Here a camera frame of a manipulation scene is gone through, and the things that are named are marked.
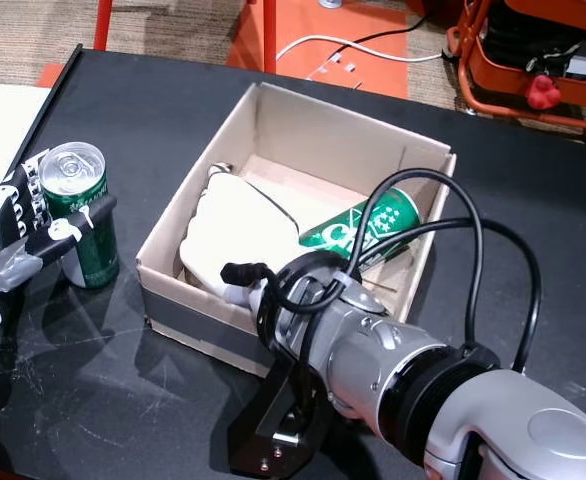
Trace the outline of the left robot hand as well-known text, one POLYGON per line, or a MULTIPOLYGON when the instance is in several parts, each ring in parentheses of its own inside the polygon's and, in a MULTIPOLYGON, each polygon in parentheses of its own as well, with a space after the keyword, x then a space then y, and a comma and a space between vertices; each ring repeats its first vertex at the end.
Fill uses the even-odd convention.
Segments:
POLYGON ((67 142, 19 163, 0 182, 0 293, 56 262, 81 288, 110 283, 119 272, 115 205, 94 145, 67 142))

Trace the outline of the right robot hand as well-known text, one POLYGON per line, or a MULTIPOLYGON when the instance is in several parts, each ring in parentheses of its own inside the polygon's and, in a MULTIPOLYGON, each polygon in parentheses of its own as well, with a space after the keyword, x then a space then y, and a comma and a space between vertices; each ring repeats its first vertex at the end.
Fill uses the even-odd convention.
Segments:
POLYGON ((266 282, 231 285, 221 277, 223 267, 264 263, 277 272, 306 252, 295 222, 270 198, 225 164, 209 168, 179 247, 183 265, 207 291, 256 313, 266 282))

